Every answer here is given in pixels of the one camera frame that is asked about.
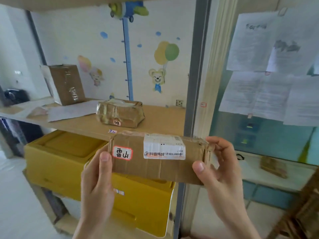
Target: hand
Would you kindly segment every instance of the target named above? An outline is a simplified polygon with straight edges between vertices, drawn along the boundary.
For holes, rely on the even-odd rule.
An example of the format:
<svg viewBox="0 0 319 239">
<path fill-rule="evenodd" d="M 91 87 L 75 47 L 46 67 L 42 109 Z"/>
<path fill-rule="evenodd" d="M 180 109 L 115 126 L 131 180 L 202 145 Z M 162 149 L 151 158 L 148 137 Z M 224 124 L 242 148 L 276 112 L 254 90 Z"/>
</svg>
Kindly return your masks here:
<svg viewBox="0 0 319 239">
<path fill-rule="evenodd" d="M 218 158 L 219 167 L 193 163 L 193 170 L 207 189 L 218 217 L 237 238 L 260 238 L 245 208 L 241 168 L 233 145 L 223 138 L 207 137 Z"/>
<path fill-rule="evenodd" d="M 82 172 L 81 218 L 73 238 L 101 238 L 110 217 L 114 191 L 111 184 L 112 157 L 108 145 L 99 149 Z"/>
</svg>

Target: toy airplane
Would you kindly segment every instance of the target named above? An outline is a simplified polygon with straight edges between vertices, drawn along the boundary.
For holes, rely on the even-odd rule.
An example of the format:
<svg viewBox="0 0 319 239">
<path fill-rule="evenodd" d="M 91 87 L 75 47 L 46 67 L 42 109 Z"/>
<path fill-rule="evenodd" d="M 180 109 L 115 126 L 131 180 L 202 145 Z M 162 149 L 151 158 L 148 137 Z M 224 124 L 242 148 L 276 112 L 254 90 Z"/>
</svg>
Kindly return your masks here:
<svg viewBox="0 0 319 239">
<path fill-rule="evenodd" d="M 134 20 L 134 14 L 141 16 L 148 16 L 149 14 L 146 7 L 144 7 L 143 1 L 117 2 L 111 3 L 108 6 L 111 8 L 111 17 L 116 17 L 120 20 L 126 17 L 131 23 Z"/>
</svg>

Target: yellow box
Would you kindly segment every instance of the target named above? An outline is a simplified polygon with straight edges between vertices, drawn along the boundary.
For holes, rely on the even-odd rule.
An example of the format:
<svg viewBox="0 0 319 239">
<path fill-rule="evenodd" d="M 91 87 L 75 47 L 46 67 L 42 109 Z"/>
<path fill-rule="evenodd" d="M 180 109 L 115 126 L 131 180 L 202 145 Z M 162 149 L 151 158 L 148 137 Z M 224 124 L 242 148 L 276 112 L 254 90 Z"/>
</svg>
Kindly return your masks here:
<svg viewBox="0 0 319 239">
<path fill-rule="evenodd" d="M 81 200 L 84 164 L 106 141 L 54 131 L 25 146 L 27 177 L 31 183 L 74 200 Z M 164 237 L 174 182 L 113 173 L 113 217 Z"/>
</svg>

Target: wooden shelf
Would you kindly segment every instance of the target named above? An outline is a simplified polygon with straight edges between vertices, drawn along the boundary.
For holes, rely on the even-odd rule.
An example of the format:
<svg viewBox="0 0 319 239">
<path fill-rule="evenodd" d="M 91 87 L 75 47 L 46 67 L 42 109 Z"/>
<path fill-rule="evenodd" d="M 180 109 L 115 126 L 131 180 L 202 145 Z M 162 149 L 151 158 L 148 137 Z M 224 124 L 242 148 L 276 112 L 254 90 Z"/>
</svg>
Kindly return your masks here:
<svg viewBox="0 0 319 239">
<path fill-rule="evenodd" d="M 55 122 L 47 122 L 47 115 L 33 116 L 33 117 L 20 117 L 18 112 L 23 109 L 32 107 L 37 101 L 30 101 L 10 107 L 0 108 L 0 116 L 18 121 L 33 123 L 47 128 L 54 128 L 66 132 L 73 132 L 80 135 L 98 138 L 108 141 L 114 134 L 109 133 L 109 130 L 120 131 L 137 131 L 149 132 L 159 134 L 171 134 L 182 136 L 184 133 L 185 111 L 181 107 L 161 107 L 143 105 L 145 119 L 138 125 L 138 128 L 118 127 L 114 125 L 102 124 L 96 118 L 95 114 L 60 120 Z"/>
<path fill-rule="evenodd" d="M 39 12 L 71 7 L 99 6 L 125 1 L 129 0 L 0 0 L 0 3 L 11 7 Z"/>
</svg>

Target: green balloon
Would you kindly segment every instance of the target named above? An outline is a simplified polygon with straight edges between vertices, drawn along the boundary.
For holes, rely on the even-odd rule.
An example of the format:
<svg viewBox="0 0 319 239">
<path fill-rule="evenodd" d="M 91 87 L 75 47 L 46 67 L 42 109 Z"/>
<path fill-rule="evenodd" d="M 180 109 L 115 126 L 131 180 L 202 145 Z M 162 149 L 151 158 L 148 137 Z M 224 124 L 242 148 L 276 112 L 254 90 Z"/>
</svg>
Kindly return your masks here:
<svg viewBox="0 0 319 239">
<path fill-rule="evenodd" d="M 173 61 L 178 57 L 179 48 L 176 44 L 168 44 L 165 50 L 165 58 L 168 61 Z"/>
</svg>

